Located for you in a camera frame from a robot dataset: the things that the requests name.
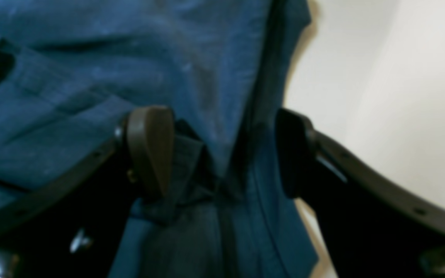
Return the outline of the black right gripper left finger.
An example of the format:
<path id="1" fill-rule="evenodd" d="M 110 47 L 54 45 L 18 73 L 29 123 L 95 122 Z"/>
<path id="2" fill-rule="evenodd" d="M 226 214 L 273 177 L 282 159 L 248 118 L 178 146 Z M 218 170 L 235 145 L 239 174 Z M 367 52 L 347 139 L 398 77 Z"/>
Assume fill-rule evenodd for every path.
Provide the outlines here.
<path id="1" fill-rule="evenodd" d="M 134 201 L 168 191 L 174 122 L 169 107 L 138 107 L 60 178 L 0 208 L 0 278 L 106 278 Z"/>

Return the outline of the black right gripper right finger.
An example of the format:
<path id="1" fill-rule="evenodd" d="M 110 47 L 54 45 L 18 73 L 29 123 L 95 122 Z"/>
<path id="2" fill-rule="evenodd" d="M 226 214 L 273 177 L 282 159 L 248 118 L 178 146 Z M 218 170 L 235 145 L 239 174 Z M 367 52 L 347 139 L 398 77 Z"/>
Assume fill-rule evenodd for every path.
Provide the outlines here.
<path id="1" fill-rule="evenodd" d="M 280 179 L 316 219 L 339 278 L 445 278 L 445 209 L 396 185 L 306 116 L 279 109 Z"/>

